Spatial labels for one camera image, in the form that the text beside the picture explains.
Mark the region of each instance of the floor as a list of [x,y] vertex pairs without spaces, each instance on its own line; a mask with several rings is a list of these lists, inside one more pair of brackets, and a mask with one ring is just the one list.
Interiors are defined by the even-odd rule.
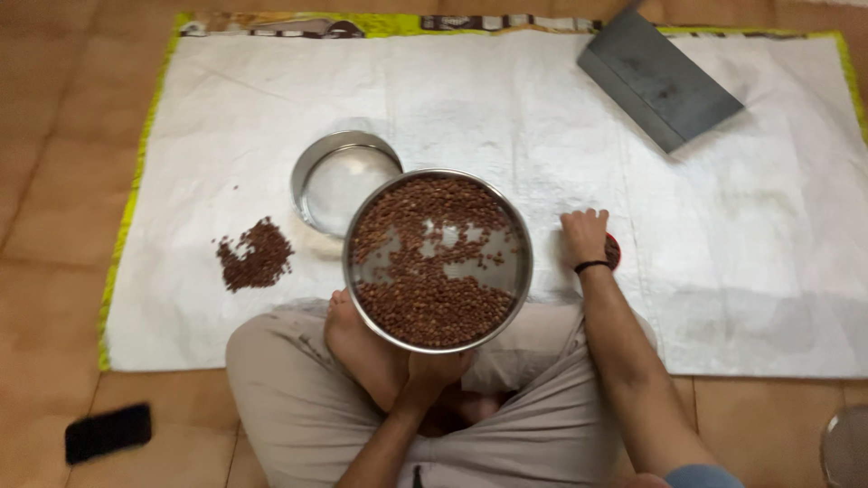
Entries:
[[[102,373],[97,314],[177,10],[532,13],[609,18],[624,0],[3,0],[0,3],[0,485],[266,486],[224,371]],[[648,0],[656,22],[840,29],[868,100],[868,9]],[[820,433],[868,381],[676,379],[701,437],[747,487],[822,486]],[[70,470],[63,430],[153,406],[142,449]],[[628,460],[621,474],[630,472]]]

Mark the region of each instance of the black wristband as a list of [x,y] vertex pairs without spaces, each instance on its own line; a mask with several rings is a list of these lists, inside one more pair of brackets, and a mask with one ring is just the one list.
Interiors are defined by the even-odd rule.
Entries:
[[605,267],[608,267],[608,261],[586,261],[586,262],[583,262],[579,266],[575,267],[575,273],[576,274],[582,274],[582,271],[588,269],[589,267],[598,266],[598,265],[603,265]]

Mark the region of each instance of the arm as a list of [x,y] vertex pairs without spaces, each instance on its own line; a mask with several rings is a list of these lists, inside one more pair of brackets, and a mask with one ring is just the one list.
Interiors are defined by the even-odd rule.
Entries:
[[[606,260],[607,219],[607,211],[597,216],[594,209],[561,216],[575,264]],[[663,477],[683,465],[716,464],[688,422],[666,367],[612,272],[592,266],[579,278],[590,351],[636,471]]]
[[409,378],[385,422],[346,469],[336,488],[395,486],[416,431],[443,389],[470,368],[471,353],[411,353]]

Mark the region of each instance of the beige pants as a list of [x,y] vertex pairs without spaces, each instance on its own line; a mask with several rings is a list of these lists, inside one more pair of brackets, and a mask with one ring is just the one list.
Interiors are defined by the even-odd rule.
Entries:
[[[333,485],[384,418],[326,347],[325,309],[278,309],[229,340],[233,395],[272,487]],[[462,387],[518,394],[469,429],[417,437],[398,486],[412,486],[416,467],[424,488],[600,485],[610,476],[621,441],[579,307],[525,305],[478,349]]]

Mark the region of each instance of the metal dustpan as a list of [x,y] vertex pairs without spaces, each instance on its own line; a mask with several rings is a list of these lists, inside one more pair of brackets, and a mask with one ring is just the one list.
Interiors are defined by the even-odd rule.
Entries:
[[744,108],[676,48],[633,2],[578,64],[667,153]]

